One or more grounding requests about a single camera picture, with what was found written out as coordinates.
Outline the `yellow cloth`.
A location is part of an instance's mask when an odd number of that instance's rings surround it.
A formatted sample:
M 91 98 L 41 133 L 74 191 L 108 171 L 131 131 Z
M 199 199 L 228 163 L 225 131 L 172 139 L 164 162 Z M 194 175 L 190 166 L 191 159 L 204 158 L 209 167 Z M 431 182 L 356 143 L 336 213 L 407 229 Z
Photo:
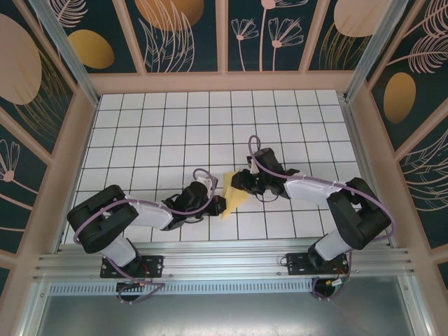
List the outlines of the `yellow cloth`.
M 249 194 L 246 191 L 232 186 L 232 178 L 236 174 L 237 172 L 233 171 L 224 173 L 223 175 L 223 198 L 226 201 L 226 210 L 221 214 L 221 220 L 225 220 L 237 207 L 241 206 L 249 198 Z

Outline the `grey steel sheet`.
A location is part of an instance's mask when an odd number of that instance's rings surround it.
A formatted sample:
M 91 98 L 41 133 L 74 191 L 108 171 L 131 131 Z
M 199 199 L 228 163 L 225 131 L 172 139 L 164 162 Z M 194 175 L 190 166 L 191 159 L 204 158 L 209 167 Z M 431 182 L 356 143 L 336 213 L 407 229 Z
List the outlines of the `grey steel sheet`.
M 30 336 L 428 336 L 403 300 L 319 302 L 306 293 L 156 295 L 135 305 L 109 296 L 53 296 Z

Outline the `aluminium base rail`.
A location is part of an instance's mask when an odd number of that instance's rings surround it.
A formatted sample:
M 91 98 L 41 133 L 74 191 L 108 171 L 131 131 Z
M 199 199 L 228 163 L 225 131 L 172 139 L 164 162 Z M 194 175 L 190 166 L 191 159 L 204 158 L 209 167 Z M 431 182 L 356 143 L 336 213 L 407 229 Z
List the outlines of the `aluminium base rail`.
M 175 241 L 137 243 L 142 255 L 164 256 L 164 280 L 224 280 L 285 278 L 281 258 L 305 252 L 313 239 L 248 241 Z M 81 246 L 62 245 L 59 253 L 40 255 L 32 276 L 37 281 L 97 281 L 99 254 L 86 254 Z M 405 248 L 374 242 L 352 255 L 354 277 L 412 274 L 415 270 Z

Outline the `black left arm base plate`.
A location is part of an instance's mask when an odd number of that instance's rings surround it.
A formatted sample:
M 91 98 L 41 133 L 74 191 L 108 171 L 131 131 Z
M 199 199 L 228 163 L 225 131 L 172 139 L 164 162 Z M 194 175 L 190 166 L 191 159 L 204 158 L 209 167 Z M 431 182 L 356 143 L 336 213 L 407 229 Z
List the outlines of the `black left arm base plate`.
M 163 267 L 164 257 L 162 255 L 140 255 L 126 266 L 119 267 L 119 269 L 136 279 L 154 279 L 162 277 Z M 103 257 L 99 277 L 102 279 L 117 279 L 123 276 Z

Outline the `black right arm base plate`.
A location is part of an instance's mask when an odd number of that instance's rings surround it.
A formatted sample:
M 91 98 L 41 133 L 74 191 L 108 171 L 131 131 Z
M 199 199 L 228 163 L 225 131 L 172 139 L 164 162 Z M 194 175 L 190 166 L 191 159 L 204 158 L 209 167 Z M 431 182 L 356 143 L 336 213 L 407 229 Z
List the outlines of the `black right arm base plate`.
M 346 254 L 340 254 L 332 260 L 311 257 L 308 253 L 287 253 L 285 257 L 289 275 L 337 275 L 338 272 L 349 272 Z

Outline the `aluminium side rail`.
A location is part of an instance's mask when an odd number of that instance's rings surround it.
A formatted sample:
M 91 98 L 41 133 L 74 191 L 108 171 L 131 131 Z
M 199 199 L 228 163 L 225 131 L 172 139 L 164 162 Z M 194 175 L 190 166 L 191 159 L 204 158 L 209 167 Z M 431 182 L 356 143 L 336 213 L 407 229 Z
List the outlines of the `aluminium side rail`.
M 364 144 L 361 131 L 358 127 L 354 110 L 349 103 L 344 101 L 343 96 L 339 97 L 339 100 L 344 121 L 346 123 L 347 132 L 349 134 L 350 141 L 353 145 L 353 152 L 356 157 L 358 167 L 360 169 L 360 175 L 370 186 L 370 188 L 375 193 L 379 201 L 382 201 L 382 195 L 377 190 L 377 182 L 375 180 L 374 175 L 372 174 L 372 165 L 370 164 L 368 153 L 366 151 L 366 146 Z

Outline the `aluminium corner post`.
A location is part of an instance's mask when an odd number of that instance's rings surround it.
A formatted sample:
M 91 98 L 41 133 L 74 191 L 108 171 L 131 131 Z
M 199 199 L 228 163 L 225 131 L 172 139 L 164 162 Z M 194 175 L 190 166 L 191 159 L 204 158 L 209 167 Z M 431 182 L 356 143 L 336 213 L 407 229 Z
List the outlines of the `aluminium corner post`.
M 88 100 L 97 106 L 99 95 L 64 30 L 75 28 L 88 13 L 86 0 L 28 0 L 28 2 Z
M 355 99 L 359 90 L 361 89 L 365 79 L 367 78 L 371 68 L 380 56 L 384 46 L 389 40 L 395 29 L 395 26 L 400 21 L 405 12 L 409 0 L 391 0 L 381 18 L 377 28 L 372 35 L 364 53 L 362 54 L 359 63 L 357 64 L 353 76 L 344 91 L 343 97 L 347 104 L 350 104 Z

